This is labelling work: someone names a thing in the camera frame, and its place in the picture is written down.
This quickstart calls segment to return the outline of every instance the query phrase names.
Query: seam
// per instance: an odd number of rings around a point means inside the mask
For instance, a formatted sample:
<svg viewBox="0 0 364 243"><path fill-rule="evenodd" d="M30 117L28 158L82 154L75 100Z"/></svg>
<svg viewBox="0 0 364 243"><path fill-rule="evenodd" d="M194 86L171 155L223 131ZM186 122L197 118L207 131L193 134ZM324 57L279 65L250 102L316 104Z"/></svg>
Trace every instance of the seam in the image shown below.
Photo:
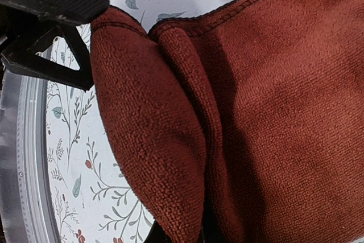
<svg viewBox="0 0 364 243"><path fill-rule="evenodd" d="M128 24L125 23L120 23L120 22L102 22L100 24L97 24L97 27L94 28L93 30L93 34L98 31L101 28L106 28L106 27L116 27L116 28L125 28L129 31L132 31L136 34L138 34L139 36L143 37L143 38L147 38L149 39L149 37L144 34L143 32L139 31L137 28L134 28Z"/></svg>
<svg viewBox="0 0 364 243"><path fill-rule="evenodd" d="M215 22L211 23L210 25L207 25L204 30L196 30L196 31L186 31L185 30L185 32L187 33L188 36L200 36L202 34L206 34L207 32L215 29L219 25L225 23L226 21L228 21L232 17L234 17L237 14L241 13L244 9L250 7L251 5L253 5L253 4L255 4L255 3L259 2L259 1L260 0L246 0L243 3L241 3L239 6L237 6L233 11L229 12L228 14L223 15L221 18L217 19ZM158 28L155 28L154 30L152 29L150 31L150 35L151 36L157 36L157 39L158 39L158 36L160 36L162 33L166 32L166 31L168 31L168 30L170 30L172 28L181 28L180 23L204 18L204 17L209 16L209 15L211 15L211 14L213 14L213 13L219 11L219 10L225 9L228 6L233 5L234 3L235 3L235 1L230 2L227 5L224 5L224 6L220 7L220 8L218 8L215 11L212 11L212 12L210 12L208 14L202 15L201 17L167 20L166 22L164 22L166 25L161 26L159 29Z"/></svg>

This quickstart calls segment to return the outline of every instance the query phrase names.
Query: red cloth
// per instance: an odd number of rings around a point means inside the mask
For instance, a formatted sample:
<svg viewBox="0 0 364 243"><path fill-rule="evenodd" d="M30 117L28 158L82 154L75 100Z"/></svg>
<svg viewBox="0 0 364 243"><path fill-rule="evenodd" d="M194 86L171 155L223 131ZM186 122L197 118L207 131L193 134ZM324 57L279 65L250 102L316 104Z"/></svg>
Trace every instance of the red cloth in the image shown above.
<svg viewBox="0 0 364 243"><path fill-rule="evenodd" d="M229 242L364 235L364 0L236 0L147 35L110 9L91 62L115 157L173 242L205 190Z"/></svg>

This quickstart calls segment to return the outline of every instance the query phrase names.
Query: white surface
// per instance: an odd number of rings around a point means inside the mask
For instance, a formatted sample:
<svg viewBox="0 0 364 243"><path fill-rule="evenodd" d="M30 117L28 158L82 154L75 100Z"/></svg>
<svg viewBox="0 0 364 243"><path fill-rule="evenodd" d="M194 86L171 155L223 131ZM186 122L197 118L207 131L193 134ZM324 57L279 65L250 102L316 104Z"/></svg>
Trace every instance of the white surface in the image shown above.
<svg viewBox="0 0 364 243"><path fill-rule="evenodd" d="M158 18L195 17L230 1L111 0L111 4L141 21L148 31ZM89 44L89 26L79 30ZM54 43L52 60L77 67L62 39ZM48 84L47 149L53 207L62 242L145 240L153 217L119 170L101 122L94 88L84 93Z"/></svg>

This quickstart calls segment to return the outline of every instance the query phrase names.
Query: rust-colored towel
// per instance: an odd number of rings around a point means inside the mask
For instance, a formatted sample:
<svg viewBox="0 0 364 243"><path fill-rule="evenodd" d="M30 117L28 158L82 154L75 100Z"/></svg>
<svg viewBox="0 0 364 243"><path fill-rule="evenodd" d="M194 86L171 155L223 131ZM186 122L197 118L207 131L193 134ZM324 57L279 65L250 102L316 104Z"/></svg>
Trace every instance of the rust-colored towel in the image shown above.
<svg viewBox="0 0 364 243"><path fill-rule="evenodd" d="M237 0L148 35L112 8L92 27L111 147L173 242L197 241L205 193L228 242L364 235L364 0Z"/></svg>

